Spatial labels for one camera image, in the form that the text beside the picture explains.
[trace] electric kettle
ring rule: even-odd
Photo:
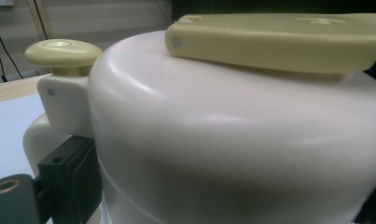
[[[376,188],[376,14],[186,16],[26,55],[53,73],[26,155],[94,139],[106,222],[347,224]]]

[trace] black bracket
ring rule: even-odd
[[[94,140],[72,136],[38,164],[40,175],[0,179],[0,224],[86,223],[102,199]]]

